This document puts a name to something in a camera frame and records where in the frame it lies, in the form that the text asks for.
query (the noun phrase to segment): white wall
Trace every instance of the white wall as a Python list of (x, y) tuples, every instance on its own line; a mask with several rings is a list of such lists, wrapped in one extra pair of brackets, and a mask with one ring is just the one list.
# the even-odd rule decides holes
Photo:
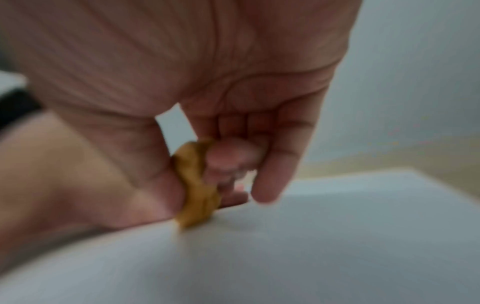
[[(161, 118), (175, 149), (194, 138)], [(480, 133), (480, 0), (366, 0), (307, 160)]]

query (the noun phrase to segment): yellow object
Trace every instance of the yellow object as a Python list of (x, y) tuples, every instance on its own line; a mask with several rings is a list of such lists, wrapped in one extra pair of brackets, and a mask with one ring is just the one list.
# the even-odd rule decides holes
[(208, 220), (220, 207), (221, 197), (217, 186), (205, 184), (202, 180), (205, 156), (213, 142), (213, 140), (187, 142), (173, 155), (173, 166), (186, 188), (183, 209), (175, 217), (180, 228)]

